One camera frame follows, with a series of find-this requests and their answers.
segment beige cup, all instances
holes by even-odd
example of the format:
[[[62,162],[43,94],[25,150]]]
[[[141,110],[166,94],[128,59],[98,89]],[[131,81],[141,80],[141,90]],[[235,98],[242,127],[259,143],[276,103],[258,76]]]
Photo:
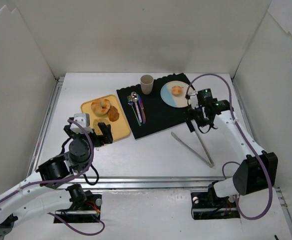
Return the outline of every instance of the beige cup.
[[[144,75],[140,78],[140,85],[142,92],[148,95],[154,85],[154,78],[150,75]]]

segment yellow tray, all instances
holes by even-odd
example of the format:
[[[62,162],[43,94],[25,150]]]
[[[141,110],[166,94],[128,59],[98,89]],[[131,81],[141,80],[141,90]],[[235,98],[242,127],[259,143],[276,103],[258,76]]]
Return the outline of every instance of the yellow tray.
[[[97,99],[108,99],[110,101],[110,104],[112,106],[115,106],[118,109],[119,112],[119,119],[117,121],[110,121],[108,118],[108,115],[104,116],[98,116],[95,115],[94,112],[91,110],[91,102],[96,101]],[[111,134],[114,139],[114,141],[122,139],[130,134],[130,127],[128,125],[127,119],[125,114],[123,113],[123,110],[121,109],[121,106],[119,104],[119,101],[117,97],[113,94],[103,96],[100,98],[97,98],[94,100],[90,100],[87,102],[84,102],[81,106],[80,109],[83,113],[89,114],[90,117],[90,127],[93,128],[93,122],[96,119],[106,119],[109,121],[111,125]]]

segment spoon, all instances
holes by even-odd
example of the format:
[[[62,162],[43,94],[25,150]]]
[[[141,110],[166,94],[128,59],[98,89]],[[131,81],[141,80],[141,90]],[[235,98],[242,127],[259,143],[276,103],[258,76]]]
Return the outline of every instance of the spoon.
[[[131,93],[131,98],[132,98],[132,100],[133,100],[134,103],[135,103],[135,106],[136,106],[136,110],[137,110],[137,114],[138,114],[139,121],[142,123],[142,119],[141,119],[141,115],[140,115],[139,107],[138,107],[138,104],[137,104],[137,102],[138,102],[138,95],[137,95],[137,93],[136,93],[135,91],[133,91],[133,92]]]

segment bagel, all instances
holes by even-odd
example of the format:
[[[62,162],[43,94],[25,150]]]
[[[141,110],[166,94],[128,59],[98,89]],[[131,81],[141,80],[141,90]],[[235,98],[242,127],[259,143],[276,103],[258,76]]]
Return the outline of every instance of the bagel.
[[[172,93],[172,95],[173,96],[180,96],[181,95],[181,93],[182,93],[182,87],[180,87],[180,86],[173,86],[172,88],[171,88],[171,93]]]
[[[109,109],[111,107],[110,101],[108,99],[97,99],[96,101],[93,101],[91,103],[91,110],[96,114],[96,115],[105,115],[108,113]]]

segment knife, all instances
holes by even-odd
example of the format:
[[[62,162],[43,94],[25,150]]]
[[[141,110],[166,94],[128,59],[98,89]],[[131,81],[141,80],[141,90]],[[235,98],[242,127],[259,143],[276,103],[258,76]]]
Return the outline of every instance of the knife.
[[[141,108],[142,122],[145,124],[146,123],[146,115],[144,112],[144,104],[142,104],[142,100],[141,100],[141,97],[139,94],[138,94],[138,100],[139,100],[139,105]]]

